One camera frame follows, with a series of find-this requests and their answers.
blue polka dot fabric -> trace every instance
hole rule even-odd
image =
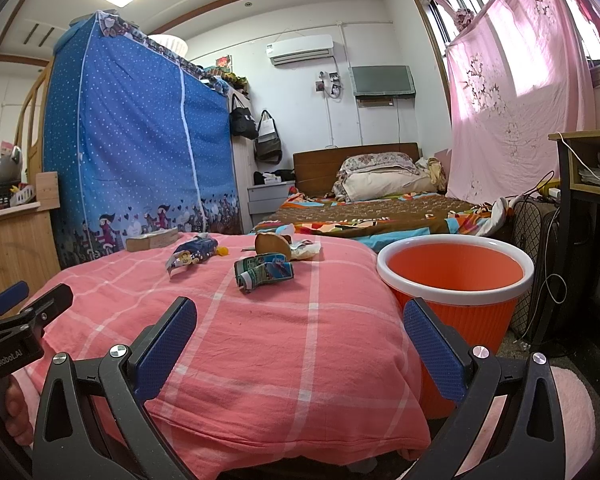
[[[43,167],[63,267],[160,229],[240,232],[226,98],[96,17],[56,53]]]

screw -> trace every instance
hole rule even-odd
[[[536,352],[534,355],[534,361],[536,363],[538,363],[539,365],[543,365],[546,363],[546,357],[544,357],[544,354],[541,354],[540,352]]]
[[[486,359],[489,357],[489,349],[484,346],[474,346],[474,355],[478,359]]]
[[[109,350],[109,355],[111,357],[122,357],[124,354],[126,354],[126,346],[124,345],[115,345]]]
[[[66,354],[64,352],[60,352],[59,354],[54,355],[52,361],[55,365],[61,365],[66,361]]]

hanging bag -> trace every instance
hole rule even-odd
[[[242,104],[234,94],[231,98],[231,113],[229,114],[229,129],[232,136],[243,136],[251,140],[257,139],[258,129],[253,117],[251,117],[250,110],[244,106],[236,106],[236,101]]]
[[[256,160],[269,164],[279,164],[282,160],[282,142],[276,129],[276,121],[266,110],[263,110],[260,116],[254,150]]]

suitcase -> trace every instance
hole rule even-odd
[[[543,284],[554,267],[558,209],[553,203],[526,198],[518,202],[513,211],[511,243],[531,257],[536,271],[532,287],[518,298],[509,326],[518,339],[531,342],[534,335],[531,324],[537,325],[548,297]]]

floral pillow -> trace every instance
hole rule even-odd
[[[336,200],[350,202],[349,196],[343,186],[349,175],[383,170],[404,170],[415,175],[420,174],[411,157],[404,153],[365,153],[365,155],[350,156],[342,163],[340,171],[336,174],[336,182],[333,184],[333,194]]]

